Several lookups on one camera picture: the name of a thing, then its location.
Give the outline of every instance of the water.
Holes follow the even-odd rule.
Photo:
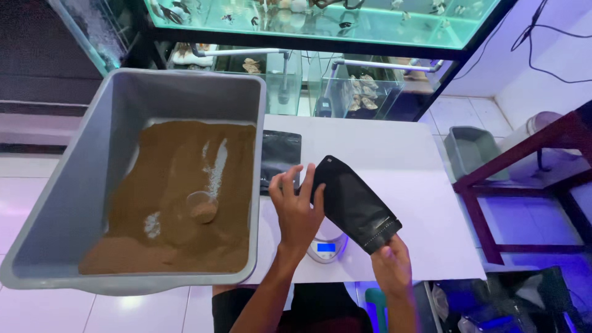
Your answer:
[[[150,3],[156,0],[145,1],[154,8]],[[197,0],[184,0],[191,15],[181,13],[181,24],[152,10],[150,15],[157,27],[462,49],[499,0],[448,0],[440,15],[430,14],[434,0],[406,0],[394,9],[391,0],[366,0],[361,9],[346,9],[339,2],[325,9],[307,6],[302,12],[280,8],[296,0],[266,1],[267,11],[259,0],[202,0],[198,12]],[[350,6],[356,3],[349,1]],[[160,4],[175,9],[171,0]],[[404,11],[410,16],[406,20]],[[225,15],[231,15],[231,20],[223,19]],[[257,25],[251,23],[254,17]],[[352,25],[341,28],[343,22]]]

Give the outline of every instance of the black pouch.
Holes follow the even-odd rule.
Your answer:
[[[333,156],[325,156],[316,168],[311,203],[322,183],[326,184],[325,216],[368,254],[388,243],[403,227],[370,187]]]
[[[300,164],[302,136],[300,134],[263,131],[261,150],[261,180],[259,193],[269,195],[269,182],[277,174],[288,171],[293,165]],[[294,187],[300,184],[300,174],[294,178]]]

